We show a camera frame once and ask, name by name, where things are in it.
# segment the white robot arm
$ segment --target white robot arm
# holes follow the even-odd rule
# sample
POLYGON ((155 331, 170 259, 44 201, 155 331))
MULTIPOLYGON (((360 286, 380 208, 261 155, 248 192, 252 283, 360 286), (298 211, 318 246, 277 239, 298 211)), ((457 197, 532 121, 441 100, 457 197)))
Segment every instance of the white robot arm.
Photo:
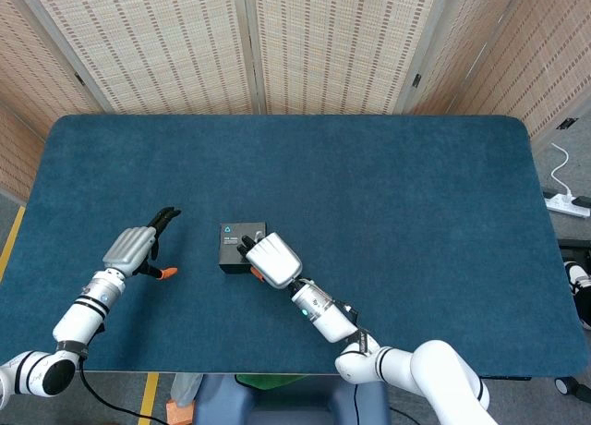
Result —
POLYGON ((166 279, 176 268, 159 270, 148 264, 158 254, 158 237, 180 214, 164 208, 148 226, 126 229, 103 257, 104 271, 95 273, 82 293, 54 328, 57 349, 53 354, 28 351, 0 367, 0 409, 11 395, 51 397, 72 381, 78 363, 88 356, 88 344, 104 330, 103 321, 125 290, 125 280, 136 273, 166 279))
MULTIPOLYGON (((346 339, 349 345, 335 360, 339 374, 350 383, 384 381, 424 396, 443 425, 496 424, 487 413, 487 386, 445 342, 432 340, 414 353, 380 346, 337 307, 336 301, 314 281, 300 276, 302 263, 276 234, 255 243, 242 238, 238 250, 253 272, 271 286, 289 287, 292 301, 329 342, 346 339)), ((341 304, 345 311, 350 306, 341 304)))

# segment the caster wheel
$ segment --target caster wheel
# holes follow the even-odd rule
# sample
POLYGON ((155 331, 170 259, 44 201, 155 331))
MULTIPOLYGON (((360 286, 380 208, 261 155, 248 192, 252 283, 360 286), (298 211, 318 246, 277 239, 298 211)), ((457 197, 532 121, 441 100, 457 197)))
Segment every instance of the caster wheel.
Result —
POLYGON ((554 384, 561 395, 571 395, 579 382, 574 377, 559 377, 554 379, 554 384))

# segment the white cable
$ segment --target white cable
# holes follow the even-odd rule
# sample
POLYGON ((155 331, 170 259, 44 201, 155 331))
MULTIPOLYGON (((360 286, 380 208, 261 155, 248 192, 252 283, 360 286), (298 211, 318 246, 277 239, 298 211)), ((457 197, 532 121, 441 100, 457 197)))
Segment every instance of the white cable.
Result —
POLYGON ((563 166, 565 166, 568 163, 568 161, 569 161, 569 153, 566 150, 564 150, 563 148, 561 148, 560 146, 558 146, 557 144, 555 144, 555 143, 552 143, 552 146, 554 148, 556 148, 557 150, 560 150, 560 151, 564 152, 564 154, 566 155, 566 159, 564 159, 564 162, 562 162, 557 167, 555 167, 552 170, 552 172, 550 173, 550 175, 551 175, 551 177, 554 180, 556 180, 558 183, 560 183, 561 185, 563 185, 566 188, 566 195, 569 196, 569 197, 572 197, 573 194, 571 193, 571 189, 568 186, 566 186, 566 184, 564 182, 561 182, 558 178, 556 178, 556 176, 554 176, 554 173, 556 173, 556 171, 558 171, 559 169, 561 169, 563 166))

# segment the woven screen panel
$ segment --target woven screen panel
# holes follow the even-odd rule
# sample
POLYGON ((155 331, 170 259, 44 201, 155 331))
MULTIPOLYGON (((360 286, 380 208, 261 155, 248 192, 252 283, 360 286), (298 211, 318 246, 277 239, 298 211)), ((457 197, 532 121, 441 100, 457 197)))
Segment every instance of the woven screen panel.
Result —
POLYGON ((43 141, 0 106, 0 188, 27 201, 42 152, 43 141))
POLYGON ((413 95, 413 114, 445 114, 511 0, 460 0, 441 23, 432 59, 413 95))
POLYGON ((0 101, 46 136, 62 115, 98 112, 10 0, 0 0, 0 101))
POLYGON ((251 113, 234 0, 40 1, 117 113, 251 113))
POLYGON ((386 114, 433 0, 256 0, 269 114, 386 114))
POLYGON ((530 138, 591 97, 591 0, 519 0, 455 112, 521 119, 530 138))

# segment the small black box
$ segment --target small black box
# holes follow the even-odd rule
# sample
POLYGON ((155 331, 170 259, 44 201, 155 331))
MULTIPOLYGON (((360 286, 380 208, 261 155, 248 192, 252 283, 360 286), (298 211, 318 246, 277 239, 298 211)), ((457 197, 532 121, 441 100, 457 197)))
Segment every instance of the small black box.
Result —
POLYGON ((267 236, 267 224, 264 222, 246 224, 220 224, 220 268, 225 273, 249 273, 250 263, 238 252, 242 236, 254 239, 257 232, 267 236))

